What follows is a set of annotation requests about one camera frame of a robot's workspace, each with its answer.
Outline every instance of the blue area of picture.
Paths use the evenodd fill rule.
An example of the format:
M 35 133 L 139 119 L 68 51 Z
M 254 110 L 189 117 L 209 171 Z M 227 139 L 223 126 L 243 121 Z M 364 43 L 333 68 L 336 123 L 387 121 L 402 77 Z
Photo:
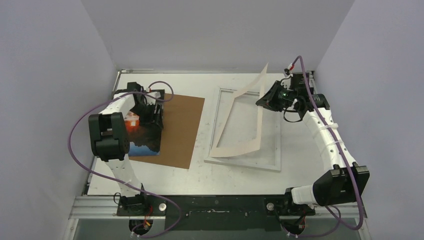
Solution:
M 129 153 L 130 157 L 140 157 L 140 156 L 156 156 L 159 155 L 160 152 L 155 152 L 150 150 L 147 146 L 136 146 L 134 142 L 129 143 Z

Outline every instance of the gray wall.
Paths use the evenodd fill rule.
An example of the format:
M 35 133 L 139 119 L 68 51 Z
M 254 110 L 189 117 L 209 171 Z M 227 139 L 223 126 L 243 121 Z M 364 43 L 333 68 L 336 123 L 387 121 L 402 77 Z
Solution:
M 115 76 L 79 0 L 0 1 L 0 239 L 62 238 L 88 176 L 67 135 L 77 115 L 108 98 Z M 87 130 L 73 145 L 89 165 Z
M 352 155 L 367 165 L 373 239 L 422 239 L 424 2 L 356 0 L 316 70 Z
M 82 0 L 120 69 L 281 72 L 324 56 L 354 0 Z

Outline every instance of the poster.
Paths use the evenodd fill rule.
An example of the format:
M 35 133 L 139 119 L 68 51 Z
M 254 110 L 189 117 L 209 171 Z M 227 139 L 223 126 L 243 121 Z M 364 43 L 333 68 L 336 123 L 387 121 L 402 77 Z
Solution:
M 156 124 L 140 125 L 139 116 L 129 112 L 125 116 L 130 157 L 157 156 L 161 152 L 162 129 Z

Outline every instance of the white wall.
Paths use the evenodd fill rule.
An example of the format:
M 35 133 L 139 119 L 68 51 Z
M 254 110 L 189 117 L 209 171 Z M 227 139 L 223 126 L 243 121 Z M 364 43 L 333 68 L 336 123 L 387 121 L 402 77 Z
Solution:
M 315 79 L 370 179 L 375 240 L 422 239 L 424 2 L 356 0 Z
M 120 69 L 314 70 L 354 0 L 82 0 Z
M 115 76 L 79 0 L 0 2 L 0 239 L 62 239 L 88 176 L 67 135 L 77 115 L 109 97 Z M 87 130 L 73 145 L 89 165 Z

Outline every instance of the cardboard sheet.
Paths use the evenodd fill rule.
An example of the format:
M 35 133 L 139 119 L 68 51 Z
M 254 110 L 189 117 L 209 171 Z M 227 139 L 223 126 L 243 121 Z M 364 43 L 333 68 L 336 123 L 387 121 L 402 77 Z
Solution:
M 174 95 L 163 107 L 160 155 L 130 156 L 130 160 L 189 169 L 202 116 L 204 98 Z
M 210 149 L 210 152 L 209 152 L 210 157 L 213 157 L 213 158 L 234 157 L 234 156 L 239 156 L 239 155 L 257 151 L 261 147 L 262 115 L 263 115 L 263 108 L 261 106 L 257 107 L 257 125 L 256 125 L 255 139 L 247 141 L 247 142 L 242 142 L 239 145 L 232 146 L 232 147 L 217 147 L 217 146 L 221 139 L 221 135 L 223 134 L 224 128 L 227 124 L 227 120 L 228 120 L 228 117 L 230 116 L 231 109 L 233 108 L 234 100 L 237 97 L 247 93 L 249 89 L 251 89 L 257 83 L 260 83 L 260 91 L 259 91 L 258 99 L 264 96 L 265 75 L 267 74 L 267 69 L 268 69 L 268 63 L 263 68 L 262 72 L 251 83 L 232 93 L 232 100 L 231 100 L 230 106 L 226 110 L 225 120 L 223 124 L 221 124 L 220 128 L 217 130 L 218 135 L 216 136 L 216 139 L 213 140 L 212 148 Z

